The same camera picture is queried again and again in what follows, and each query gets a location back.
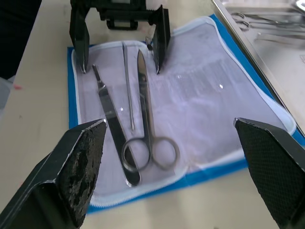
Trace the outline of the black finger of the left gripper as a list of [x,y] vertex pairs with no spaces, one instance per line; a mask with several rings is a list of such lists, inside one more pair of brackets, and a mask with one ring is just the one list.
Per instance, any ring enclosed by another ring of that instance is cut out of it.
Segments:
[[156,73],[159,74],[170,41],[169,12],[162,5],[153,12],[152,24],[155,25],[155,31],[152,39],[153,59]]
[[86,25],[86,16],[89,12],[83,0],[71,0],[70,38],[76,51],[78,64],[83,73],[87,72],[89,59],[90,37]]

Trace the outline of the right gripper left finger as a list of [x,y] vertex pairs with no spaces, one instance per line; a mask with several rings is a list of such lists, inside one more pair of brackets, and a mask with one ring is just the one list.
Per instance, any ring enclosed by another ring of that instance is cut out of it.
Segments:
[[31,171],[0,214],[2,229],[78,229],[99,173],[106,121],[78,125]]

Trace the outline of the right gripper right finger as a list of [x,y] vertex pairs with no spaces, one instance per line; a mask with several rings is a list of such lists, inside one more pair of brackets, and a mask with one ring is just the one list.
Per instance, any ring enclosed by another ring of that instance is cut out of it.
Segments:
[[250,176],[281,229],[305,227],[305,150],[285,130],[236,118]]

